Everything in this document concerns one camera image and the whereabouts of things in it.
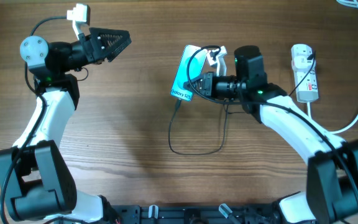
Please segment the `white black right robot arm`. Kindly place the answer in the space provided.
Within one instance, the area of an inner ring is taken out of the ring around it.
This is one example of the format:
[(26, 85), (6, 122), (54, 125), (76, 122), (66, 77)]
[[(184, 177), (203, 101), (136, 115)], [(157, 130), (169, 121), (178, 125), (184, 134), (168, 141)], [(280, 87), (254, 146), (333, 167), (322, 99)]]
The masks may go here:
[(300, 110), (278, 85), (268, 82), (258, 47), (234, 52), (236, 73), (203, 73), (210, 60), (223, 67), (223, 48), (209, 45), (185, 56), (182, 87), (221, 105), (240, 105), (259, 123), (278, 133), (307, 166), (306, 189), (278, 201), (284, 223), (334, 223), (358, 215), (358, 140), (330, 133)]

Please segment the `white charger plug adapter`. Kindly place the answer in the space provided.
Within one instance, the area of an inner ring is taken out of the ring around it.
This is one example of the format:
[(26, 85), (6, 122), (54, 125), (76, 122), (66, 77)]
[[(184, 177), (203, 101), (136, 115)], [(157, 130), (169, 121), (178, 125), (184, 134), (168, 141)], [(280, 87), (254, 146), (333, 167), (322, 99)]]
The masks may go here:
[(305, 72), (312, 67), (314, 54), (293, 53), (291, 67), (295, 72)]

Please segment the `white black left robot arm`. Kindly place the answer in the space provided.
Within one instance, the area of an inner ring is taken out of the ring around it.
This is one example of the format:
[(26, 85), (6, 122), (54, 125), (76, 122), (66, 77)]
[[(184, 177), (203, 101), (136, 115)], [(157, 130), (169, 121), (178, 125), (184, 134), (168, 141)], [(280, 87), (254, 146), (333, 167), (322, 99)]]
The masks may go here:
[(75, 72), (114, 60), (131, 43), (126, 30), (91, 28), (76, 42), (48, 42), (30, 35), (20, 46), (35, 78), (36, 108), (20, 138), (0, 150), (0, 217), (3, 223), (119, 223), (102, 196), (79, 191), (59, 146), (80, 91)]

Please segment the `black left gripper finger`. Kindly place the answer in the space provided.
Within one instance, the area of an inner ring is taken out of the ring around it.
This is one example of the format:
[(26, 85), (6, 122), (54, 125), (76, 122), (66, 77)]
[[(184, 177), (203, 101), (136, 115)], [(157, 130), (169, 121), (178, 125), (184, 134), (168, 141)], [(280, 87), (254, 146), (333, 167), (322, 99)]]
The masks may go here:
[(91, 27), (90, 41), (94, 48), (93, 56), (96, 59), (107, 59), (115, 47), (129, 38), (127, 30), (102, 29)]
[(126, 47), (128, 47), (131, 44), (131, 42), (132, 42), (131, 39), (128, 38), (123, 43), (115, 47), (113, 51), (107, 56), (108, 62), (112, 62)]

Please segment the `black mounting rail base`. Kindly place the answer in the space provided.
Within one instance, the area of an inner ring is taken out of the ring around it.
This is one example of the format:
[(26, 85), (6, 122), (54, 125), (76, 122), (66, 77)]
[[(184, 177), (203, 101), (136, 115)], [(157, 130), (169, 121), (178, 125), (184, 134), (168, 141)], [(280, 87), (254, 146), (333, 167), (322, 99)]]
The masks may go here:
[(120, 224), (286, 223), (276, 203), (230, 205), (228, 215), (220, 212), (217, 206), (163, 207), (151, 205), (141, 207), (139, 205), (114, 205), (112, 211), (113, 215), (97, 222)]

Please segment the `white power strip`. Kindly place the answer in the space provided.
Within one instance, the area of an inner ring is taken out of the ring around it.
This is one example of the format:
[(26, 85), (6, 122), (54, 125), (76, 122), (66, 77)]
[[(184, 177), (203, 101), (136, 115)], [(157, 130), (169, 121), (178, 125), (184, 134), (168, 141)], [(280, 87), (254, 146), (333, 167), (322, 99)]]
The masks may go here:
[(296, 93), (296, 99), (300, 103), (311, 103), (319, 98), (318, 85), (316, 78), (316, 52), (306, 44), (295, 44), (291, 48), (291, 55), (293, 53), (299, 54), (314, 54), (312, 67), (305, 72), (295, 72), (294, 81), (295, 88), (291, 93)]

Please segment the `Galaxy S25 smartphone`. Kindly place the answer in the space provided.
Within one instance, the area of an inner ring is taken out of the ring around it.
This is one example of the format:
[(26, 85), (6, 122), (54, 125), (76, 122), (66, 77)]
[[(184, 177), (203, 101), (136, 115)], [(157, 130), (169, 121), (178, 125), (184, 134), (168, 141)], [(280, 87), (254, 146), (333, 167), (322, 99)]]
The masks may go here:
[[(180, 100), (191, 101), (193, 93), (185, 88), (185, 82), (188, 81), (187, 66), (190, 57), (199, 50), (200, 47), (194, 45), (186, 45), (181, 56), (180, 64), (178, 66), (177, 74), (175, 76), (170, 94)], [(197, 53), (190, 63), (189, 77), (196, 78), (201, 74), (203, 65), (206, 60), (207, 50), (204, 49)]]

